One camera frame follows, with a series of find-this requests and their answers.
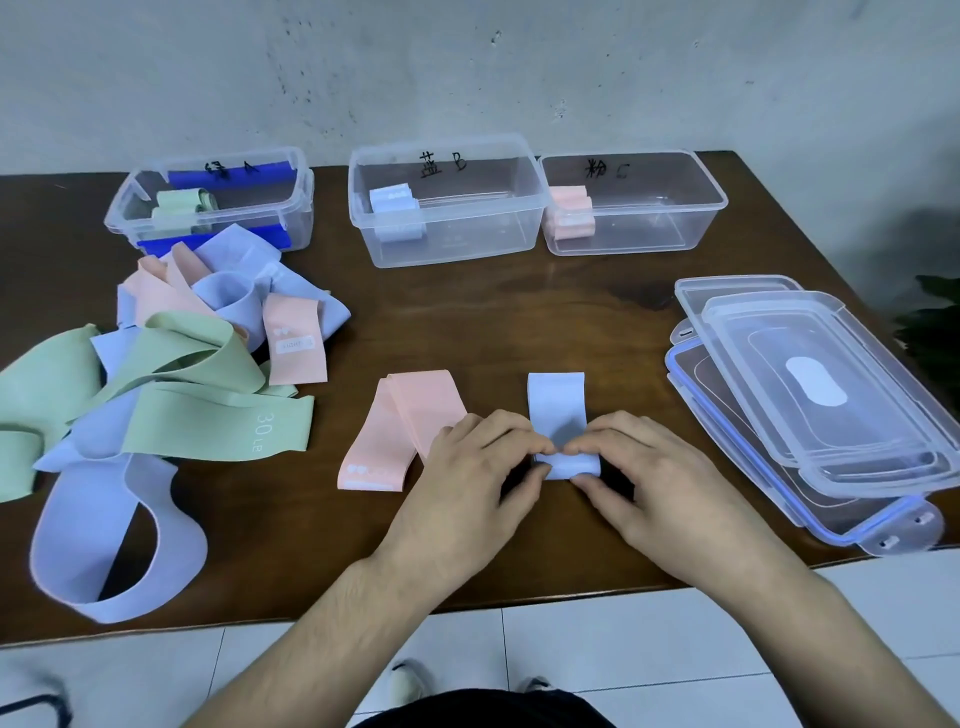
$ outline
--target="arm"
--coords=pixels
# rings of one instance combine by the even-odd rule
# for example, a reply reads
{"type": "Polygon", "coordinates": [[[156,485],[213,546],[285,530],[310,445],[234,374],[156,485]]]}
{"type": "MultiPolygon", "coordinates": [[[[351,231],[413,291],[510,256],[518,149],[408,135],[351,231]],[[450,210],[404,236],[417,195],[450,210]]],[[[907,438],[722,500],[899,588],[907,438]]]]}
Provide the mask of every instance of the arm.
{"type": "Polygon", "coordinates": [[[605,415],[564,452],[603,455],[634,483],[574,484],[663,570],[739,622],[810,728],[956,728],[826,579],[810,571],[709,459],[649,418],[605,415]]]}
{"type": "Polygon", "coordinates": [[[444,599],[483,569],[540,497],[537,465],[500,502],[510,470],[552,443],[516,414],[467,415],[434,440],[383,543],[350,566],[185,728],[343,726],[377,675],[444,599]]]}

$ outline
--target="hand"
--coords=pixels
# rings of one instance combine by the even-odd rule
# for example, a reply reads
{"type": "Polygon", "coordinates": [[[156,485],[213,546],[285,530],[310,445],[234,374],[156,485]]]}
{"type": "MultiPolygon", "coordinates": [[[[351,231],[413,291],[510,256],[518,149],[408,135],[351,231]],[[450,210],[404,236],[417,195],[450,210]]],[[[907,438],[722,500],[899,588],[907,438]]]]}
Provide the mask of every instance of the hand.
{"type": "Polygon", "coordinates": [[[503,502],[500,488],[536,452],[556,449],[513,412],[467,415],[445,427],[375,556],[439,604],[492,560],[534,507],[549,465],[534,466],[503,502]]]}
{"type": "Polygon", "coordinates": [[[598,477],[571,480],[630,546],[724,606],[811,573],[706,455],[648,417],[599,417],[564,452],[599,453],[630,478],[633,502],[598,477]]]}

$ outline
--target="left hand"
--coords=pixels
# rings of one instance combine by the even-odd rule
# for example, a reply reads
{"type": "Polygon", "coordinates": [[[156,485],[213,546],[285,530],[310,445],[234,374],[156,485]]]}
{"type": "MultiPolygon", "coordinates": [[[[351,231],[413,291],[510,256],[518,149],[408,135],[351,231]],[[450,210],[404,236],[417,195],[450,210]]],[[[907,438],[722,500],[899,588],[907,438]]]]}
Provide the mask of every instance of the left hand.
{"type": "Polygon", "coordinates": [[[492,560],[534,507],[549,465],[534,466],[503,502],[500,488],[538,452],[556,449],[514,412],[470,414],[444,427],[373,558],[439,604],[492,560]]]}

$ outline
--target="green plant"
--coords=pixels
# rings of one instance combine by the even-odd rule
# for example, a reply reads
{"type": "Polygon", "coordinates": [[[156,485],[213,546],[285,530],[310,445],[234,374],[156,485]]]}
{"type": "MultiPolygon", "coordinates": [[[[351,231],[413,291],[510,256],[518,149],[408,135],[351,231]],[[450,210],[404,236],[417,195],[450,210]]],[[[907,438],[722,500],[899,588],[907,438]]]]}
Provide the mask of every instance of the green plant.
{"type": "Polygon", "coordinates": [[[960,409],[960,279],[917,276],[925,293],[947,299],[945,308],[921,308],[897,318],[896,333],[927,375],[960,409]]]}

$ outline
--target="tiled floor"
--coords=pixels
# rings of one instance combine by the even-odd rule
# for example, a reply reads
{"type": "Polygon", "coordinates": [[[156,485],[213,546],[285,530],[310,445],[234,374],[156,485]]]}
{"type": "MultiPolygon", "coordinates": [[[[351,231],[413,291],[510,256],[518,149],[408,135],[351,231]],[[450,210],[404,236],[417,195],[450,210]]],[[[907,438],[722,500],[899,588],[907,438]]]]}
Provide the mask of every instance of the tiled floor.
{"type": "MultiPolygon", "coordinates": [[[[960,549],[824,570],[946,708],[960,717],[960,549]]],[[[284,624],[0,650],[0,704],[60,681],[77,728],[178,726],[284,624]]],[[[740,628],[693,590],[429,618],[398,657],[439,690],[516,688],[544,675],[621,728],[799,726],[740,628]]],[[[354,723],[389,707],[381,678],[354,723]]],[[[54,726],[33,708],[0,728],[54,726]]]]}

